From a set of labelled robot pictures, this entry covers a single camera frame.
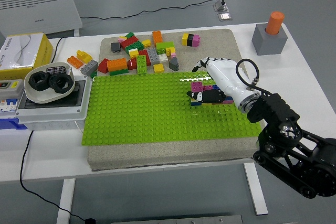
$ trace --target white wall heater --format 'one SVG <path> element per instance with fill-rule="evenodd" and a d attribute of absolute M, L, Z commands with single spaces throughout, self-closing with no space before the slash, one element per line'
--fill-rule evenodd
<path fill-rule="evenodd" d="M 45 34 L 82 27 L 74 0 L 0 0 L 0 31 Z"/>

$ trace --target black hex nut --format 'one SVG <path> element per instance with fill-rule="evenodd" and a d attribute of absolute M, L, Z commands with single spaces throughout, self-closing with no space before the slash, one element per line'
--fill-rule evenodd
<path fill-rule="evenodd" d="M 28 80 L 29 85 L 37 90 L 37 91 L 43 91 L 49 88 L 48 79 L 50 77 L 50 74 L 45 73 L 43 71 L 39 71 L 36 73 L 33 73 Z"/>
<path fill-rule="evenodd" d="M 72 88 L 73 80 L 68 74 L 58 73 L 49 78 L 49 86 L 56 93 L 64 94 Z"/>

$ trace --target white table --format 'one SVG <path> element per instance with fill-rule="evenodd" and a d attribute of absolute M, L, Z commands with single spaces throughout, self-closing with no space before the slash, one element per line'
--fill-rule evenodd
<path fill-rule="evenodd" d="M 162 32 L 171 33 L 220 28 L 223 27 L 167 30 Z M 258 85 L 270 92 L 279 93 L 287 104 L 301 116 L 298 123 L 302 129 L 322 137 L 336 137 L 336 114 L 285 25 L 283 25 L 283 28 L 288 35 L 287 43 L 281 55 L 273 56 L 256 55 L 251 42 L 255 24 L 231 25 L 224 28 L 233 31 L 242 58 L 252 59 L 258 65 L 260 70 L 260 82 Z M 150 33 L 151 31 L 137 33 L 136 35 Z M 124 36 L 124 34 L 63 39 L 59 44 L 54 62 L 66 62 L 66 59 L 71 55 L 75 55 L 77 50 L 86 51 L 95 60 L 98 60 L 100 42 L 104 38 L 113 36 Z M 58 39 L 51 40 L 54 47 L 57 42 Z M 249 76 L 253 77 L 255 75 L 254 68 L 250 64 L 246 65 L 246 69 Z M 80 71 L 76 69 L 74 74 L 81 75 Z M 29 134 L 29 130 L 0 131 L 0 183 L 19 180 L 22 155 L 27 145 Z M 35 131 L 26 155 L 23 179 L 65 179 L 96 174 L 135 173 L 232 163 L 210 162 L 92 172 L 86 161 L 87 147 L 81 146 L 81 137 L 82 133 L 79 130 Z"/>

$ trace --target yellow box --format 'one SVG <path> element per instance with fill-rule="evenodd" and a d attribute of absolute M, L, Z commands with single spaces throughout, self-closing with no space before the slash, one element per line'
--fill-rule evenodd
<path fill-rule="evenodd" d="M 0 80 L 24 79 L 33 69 L 50 63 L 52 50 L 43 33 L 7 36 L 0 50 Z"/>
<path fill-rule="evenodd" d="M 149 39 L 146 39 L 142 42 L 143 46 L 146 47 L 150 47 L 152 45 L 151 41 Z"/>
<path fill-rule="evenodd" d="M 164 68 L 163 68 L 163 64 L 155 64 L 154 66 L 154 72 L 155 73 L 163 73 L 164 72 Z"/>
<path fill-rule="evenodd" d="M 182 36 L 182 46 L 187 45 L 188 35 L 189 34 L 183 34 L 183 36 Z"/>
<path fill-rule="evenodd" d="M 136 58 L 137 56 L 139 56 L 139 51 L 138 51 L 137 48 L 129 50 L 128 53 L 130 54 L 130 58 L 131 59 Z"/>

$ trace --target gray cube block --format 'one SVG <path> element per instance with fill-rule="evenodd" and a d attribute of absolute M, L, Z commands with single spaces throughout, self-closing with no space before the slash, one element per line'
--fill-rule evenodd
<path fill-rule="evenodd" d="M 87 63 L 84 67 L 80 69 L 80 72 L 85 76 L 89 76 L 97 69 L 98 69 L 98 62 L 96 62 L 95 60 L 90 60 L 89 63 Z"/>
<path fill-rule="evenodd" d="M 171 70 L 174 70 L 174 71 L 178 71 L 180 66 L 179 66 L 179 61 L 177 60 L 176 57 L 173 57 L 170 61 L 169 61 L 169 68 Z"/>
<path fill-rule="evenodd" d="M 151 65 L 155 65 L 155 64 L 160 64 L 160 58 L 158 53 L 156 52 L 155 48 L 147 48 L 147 53 L 148 53 L 148 57 L 149 60 L 151 62 Z"/>
<path fill-rule="evenodd" d="M 254 30 L 252 43 L 256 49 L 257 55 L 277 55 L 283 50 L 287 41 L 287 35 L 281 27 L 276 35 L 270 35 L 265 32 L 267 24 L 257 24 Z"/>

